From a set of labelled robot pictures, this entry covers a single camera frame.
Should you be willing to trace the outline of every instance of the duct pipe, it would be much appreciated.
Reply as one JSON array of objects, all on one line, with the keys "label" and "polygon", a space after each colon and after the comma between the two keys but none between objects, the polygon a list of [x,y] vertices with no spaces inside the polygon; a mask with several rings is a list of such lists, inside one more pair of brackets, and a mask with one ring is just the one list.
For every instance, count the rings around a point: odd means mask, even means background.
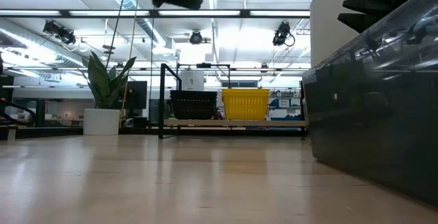
[{"label": "duct pipe", "polygon": [[0,19],[0,25],[3,32],[5,32],[7,35],[9,34],[9,36],[12,37],[15,36],[16,40],[19,40],[17,38],[24,38],[25,40],[31,41],[37,45],[41,45],[42,43],[44,43],[41,47],[43,49],[48,49],[47,52],[55,55],[57,61],[58,60],[62,61],[61,64],[63,66],[83,67],[83,64],[81,62],[82,59],[81,55],[65,50],[62,46],[59,46],[54,42],[51,42],[40,36],[37,36],[36,34],[26,29],[23,29],[22,27],[15,25],[5,19]]},{"label": "duct pipe", "polygon": [[[116,0],[117,3],[120,5],[122,0]],[[128,9],[135,9],[137,7],[136,0],[123,0],[122,9],[128,10]],[[153,26],[151,22],[149,22],[146,18],[136,18],[135,22],[144,30],[146,35],[149,36],[149,38],[153,41],[154,46],[156,47],[165,47],[167,45],[168,41],[171,41],[172,39],[169,37],[166,37],[167,40],[163,38],[162,35],[160,35],[156,29],[153,29]]]}]

